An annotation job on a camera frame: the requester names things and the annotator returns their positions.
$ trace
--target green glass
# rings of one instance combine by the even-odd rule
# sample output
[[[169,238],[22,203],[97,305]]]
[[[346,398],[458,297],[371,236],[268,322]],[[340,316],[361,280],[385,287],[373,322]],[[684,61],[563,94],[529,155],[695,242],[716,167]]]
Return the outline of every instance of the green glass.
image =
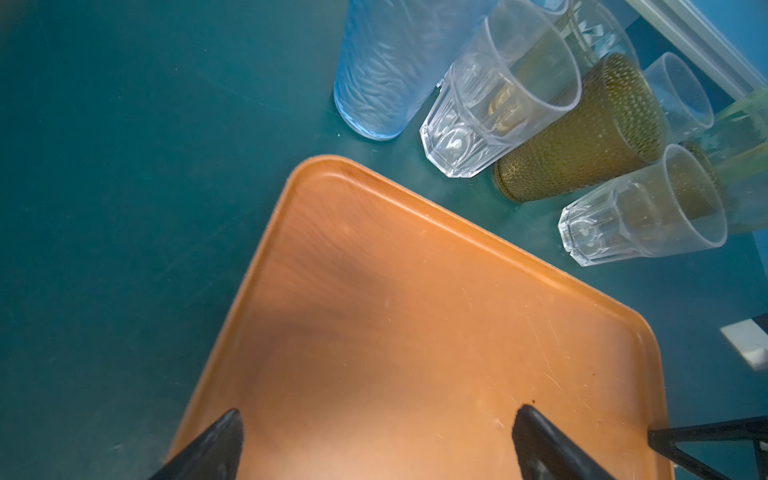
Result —
[[[665,132],[640,69],[612,54],[587,74],[579,105],[502,157],[494,179],[518,203],[554,197],[658,161]]]
[[[768,86],[722,110],[684,146],[713,172],[731,233],[768,228]]]
[[[768,141],[768,85],[715,115],[712,128],[691,140],[717,165]]]

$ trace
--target blue textured tumbler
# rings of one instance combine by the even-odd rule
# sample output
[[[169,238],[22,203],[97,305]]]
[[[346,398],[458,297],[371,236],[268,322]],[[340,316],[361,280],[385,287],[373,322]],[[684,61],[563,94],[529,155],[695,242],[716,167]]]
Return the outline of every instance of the blue textured tumbler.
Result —
[[[333,97],[374,140],[406,128],[497,0],[350,0]]]

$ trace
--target faceted plastic cup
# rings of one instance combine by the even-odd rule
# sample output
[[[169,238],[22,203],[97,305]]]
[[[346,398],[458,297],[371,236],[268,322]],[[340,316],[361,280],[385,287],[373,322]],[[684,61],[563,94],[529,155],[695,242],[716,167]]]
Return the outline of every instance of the faceted plastic cup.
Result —
[[[531,2],[541,8],[544,15],[552,23],[560,19],[568,11],[570,0],[531,0]]]
[[[573,54],[541,8],[502,0],[453,63],[421,126],[427,158],[472,177],[581,98]]]
[[[619,21],[597,0],[573,0],[554,24],[586,75],[601,58],[620,53],[638,65],[637,52]]]
[[[728,234],[714,182],[680,145],[568,205],[558,228],[582,266],[719,247]]]

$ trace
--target black metal frame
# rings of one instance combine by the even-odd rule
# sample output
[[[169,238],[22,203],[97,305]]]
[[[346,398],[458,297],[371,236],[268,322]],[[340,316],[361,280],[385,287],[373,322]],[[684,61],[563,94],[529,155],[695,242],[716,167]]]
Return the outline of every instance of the black metal frame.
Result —
[[[235,480],[244,431],[240,412],[229,410],[149,480]]]
[[[730,479],[680,450],[677,443],[722,440],[751,440],[755,448],[759,479],[768,478],[768,416],[648,432],[648,445],[653,450],[705,480]]]
[[[533,406],[518,410],[512,441],[523,480],[614,480]]]

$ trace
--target teal surface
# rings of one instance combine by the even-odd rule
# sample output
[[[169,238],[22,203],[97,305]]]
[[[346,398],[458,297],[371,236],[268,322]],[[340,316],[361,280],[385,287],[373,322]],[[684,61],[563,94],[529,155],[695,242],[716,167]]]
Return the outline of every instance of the teal surface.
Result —
[[[763,0],[684,0],[698,10],[764,77],[768,77],[768,3]]]
[[[0,478],[138,480],[161,465],[285,179],[323,153],[643,314],[673,425],[768,414],[768,371],[718,331],[768,312],[750,235],[579,267],[555,228],[574,195],[516,207],[488,172],[449,180],[422,152],[426,109],[394,141],[348,129],[331,98],[345,10],[0,4]]]

